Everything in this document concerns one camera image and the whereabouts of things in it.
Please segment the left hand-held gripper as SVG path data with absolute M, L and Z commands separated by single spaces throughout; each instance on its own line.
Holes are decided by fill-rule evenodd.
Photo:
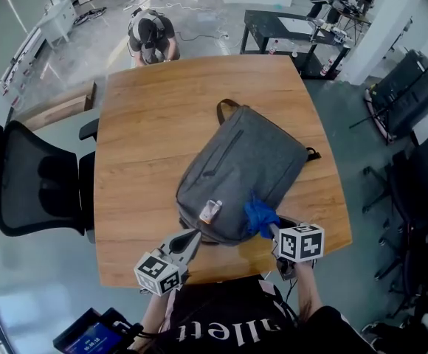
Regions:
M 157 296 L 179 290 L 190 276 L 187 264 L 196 256 L 201 232 L 183 229 L 166 237 L 161 248 L 145 252 L 134 266 L 139 286 Z

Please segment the person's right forearm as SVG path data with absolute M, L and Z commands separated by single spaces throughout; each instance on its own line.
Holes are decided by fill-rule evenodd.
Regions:
M 301 262 L 294 265 L 297 276 L 297 295 L 300 320 L 306 322 L 323 303 L 317 289 L 312 262 Z

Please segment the small white cabinet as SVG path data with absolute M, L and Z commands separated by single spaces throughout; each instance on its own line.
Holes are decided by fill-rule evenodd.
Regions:
M 69 32 L 77 18 L 72 0 L 63 0 L 52 5 L 42 19 L 36 24 L 51 49 L 53 43 L 60 38 L 69 43 Z

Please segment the blue cloth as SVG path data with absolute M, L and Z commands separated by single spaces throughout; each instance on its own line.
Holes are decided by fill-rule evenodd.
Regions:
M 262 238 L 272 239 L 274 234 L 270 226 L 279 226 L 280 219 L 276 212 L 260 200 L 254 192 L 250 193 L 250 199 L 244 204 L 246 213 L 247 232 L 256 236 L 259 234 Z

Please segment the small wooden work table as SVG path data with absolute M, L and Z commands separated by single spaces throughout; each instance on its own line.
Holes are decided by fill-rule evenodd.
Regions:
M 333 0 L 331 7 L 339 13 L 337 25 L 342 28 L 350 37 L 355 45 L 364 35 L 365 28 L 371 26 L 371 22 L 362 15 L 361 11 L 355 4 L 350 2 Z

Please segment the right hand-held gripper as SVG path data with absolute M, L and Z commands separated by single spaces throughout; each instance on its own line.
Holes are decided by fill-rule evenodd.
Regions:
M 279 224 L 268 225 L 272 239 L 272 255 L 284 281 L 296 277 L 294 264 L 315 261 L 324 255 L 325 230 L 315 224 L 302 224 L 298 220 L 279 216 Z

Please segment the person's black shirt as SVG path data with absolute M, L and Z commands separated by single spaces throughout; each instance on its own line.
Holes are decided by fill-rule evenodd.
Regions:
M 376 354 L 330 306 L 296 323 L 277 287 L 260 276 L 186 285 L 168 312 L 144 354 Z

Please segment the long white low shelf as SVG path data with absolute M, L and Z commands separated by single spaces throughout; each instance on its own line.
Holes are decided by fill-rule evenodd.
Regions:
M 0 86 L 4 96 L 11 91 L 21 93 L 24 90 L 25 84 L 33 72 L 37 54 L 44 42 L 45 38 L 41 29 L 34 28 L 19 47 L 17 53 L 11 58 L 10 64 L 0 79 Z

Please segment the black mesh office chair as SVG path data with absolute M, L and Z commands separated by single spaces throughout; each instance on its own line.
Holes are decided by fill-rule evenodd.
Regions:
M 381 195 L 362 207 L 364 214 L 390 197 L 405 226 L 416 228 L 428 222 L 428 137 L 412 150 L 396 153 L 384 167 L 384 175 L 371 166 L 362 173 L 373 175 L 383 186 Z
M 94 240 L 93 152 L 78 158 L 24 124 L 0 126 L 0 230 L 20 237 L 69 228 Z
M 379 238 L 380 246 L 391 249 L 393 260 L 380 268 L 374 279 L 383 280 L 398 269 L 399 273 L 390 283 L 388 292 L 402 296 L 398 307 L 387 314 L 388 319 L 415 308 L 419 299 L 428 294 L 428 223 L 419 228 L 404 224 L 401 228 L 395 241 L 388 233 Z

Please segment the black two-tier table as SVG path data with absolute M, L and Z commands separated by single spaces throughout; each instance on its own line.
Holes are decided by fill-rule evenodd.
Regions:
M 312 35 L 291 33 L 281 24 L 279 17 L 313 21 L 319 29 L 316 29 Z M 277 50 L 275 55 L 289 56 L 304 80 L 333 80 L 339 73 L 340 62 L 345 59 L 351 50 L 346 43 L 339 43 L 334 38 L 335 34 L 322 29 L 317 21 L 306 16 L 272 11 L 246 10 L 240 53 L 242 55 L 266 55 L 269 53 L 270 46 L 274 40 L 287 40 L 293 44 L 305 44 L 309 46 L 307 52 Z M 319 45 L 334 46 L 339 49 L 339 54 L 326 76 L 320 75 L 323 64 L 320 63 L 315 54 L 315 50 Z

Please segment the wooden boards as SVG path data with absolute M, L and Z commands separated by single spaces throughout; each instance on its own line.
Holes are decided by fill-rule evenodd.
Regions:
M 31 131 L 39 130 L 55 122 L 93 109 L 96 91 L 97 85 L 93 80 L 86 82 L 19 113 L 13 120 L 20 122 Z

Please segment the white tray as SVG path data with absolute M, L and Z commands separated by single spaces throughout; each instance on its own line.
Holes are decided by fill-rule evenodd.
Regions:
M 319 27 L 313 21 L 300 20 L 298 18 L 278 18 L 281 24 L 291 33 L 312 35 Z

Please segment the grey backpack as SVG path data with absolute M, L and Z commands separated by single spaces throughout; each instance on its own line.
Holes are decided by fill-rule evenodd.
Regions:
M 184 172 L 176 203 L 183 228 L 236 246 L 254 237 L 244 211 L 250 193 L 276 211 L 306 163 L 321 155 L 247 105 L 224 99 L 216 113 L 218 130 Z M 210 199 L 222 208 L 205 224 L 199 214 Z

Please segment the person's left forearm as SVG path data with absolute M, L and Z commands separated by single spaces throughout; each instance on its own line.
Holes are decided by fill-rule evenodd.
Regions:
M 147 310 L 140 322 L 143 326 L 143 332 L 156 334 L 163 328 L 166 317 L 172 310 L 175 296 L 176 290 L 166 293 L 163 296 L 152 295 Z M 143 353 L 152 341 L 153 338 L 151 337 L 143 338 L 137 336 L 129 349 L 135 350 L 138 353 Z

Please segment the large black equipment case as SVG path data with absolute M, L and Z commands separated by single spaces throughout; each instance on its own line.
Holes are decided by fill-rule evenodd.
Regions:
M 411 49 L 379 83 L 365 90 L 370 114 L 386 107 L 428 67 L 428 57 Z M 388 142 L 401 139 L 428 115 L 428 72 L 388 112 L 373 119 Z

